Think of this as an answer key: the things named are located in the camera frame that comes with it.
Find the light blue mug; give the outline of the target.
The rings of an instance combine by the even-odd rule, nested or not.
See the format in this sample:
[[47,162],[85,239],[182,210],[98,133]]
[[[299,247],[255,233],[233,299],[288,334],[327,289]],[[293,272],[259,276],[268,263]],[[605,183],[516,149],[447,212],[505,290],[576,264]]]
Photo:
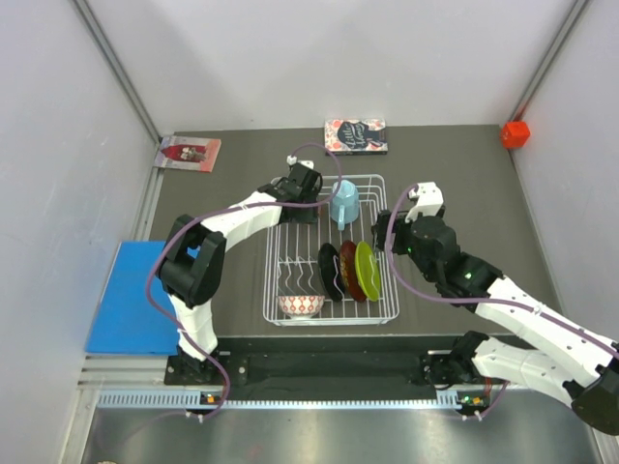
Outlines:
[[330,218],[337,225],[338,231],[343,231],[359,217],[359,192],[357,186],[348,180],[336,182],[332,192],[336,194],[330,202]]

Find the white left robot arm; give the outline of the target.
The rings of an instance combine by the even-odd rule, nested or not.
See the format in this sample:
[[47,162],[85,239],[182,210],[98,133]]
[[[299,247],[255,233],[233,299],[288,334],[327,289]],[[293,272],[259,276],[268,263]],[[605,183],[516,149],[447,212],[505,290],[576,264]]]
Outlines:
[[289,162],[289,172],[254,191],[222,214],[205,218],[188,230],[193,217],[178,217],[166,243],[170,251],[156,276],[168,295],[182,328],[179,330],[179,368],[196,382],[209,383],[219,374],[213,355],[218,345],[213,330],[211,301],[221,283],[225,253],[255,233],[282,223],[313,223],[322,175],[308,160]]

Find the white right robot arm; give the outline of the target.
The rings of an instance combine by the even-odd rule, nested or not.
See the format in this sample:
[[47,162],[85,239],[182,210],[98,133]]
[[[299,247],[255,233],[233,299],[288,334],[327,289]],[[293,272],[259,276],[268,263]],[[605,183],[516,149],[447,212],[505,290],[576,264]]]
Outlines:
[[379,212],[374,245],[389,257],[407,255],[435,288],[430,299],[463,307],[529,344],[517,349],[469,332],[452,349],[451,368],[462,382],[480,376],[520,384],[568,406],[582,421],[618,433],[618,343],[591,332],[536,300],[498,268],[466,253],[441,215],[410,220]]

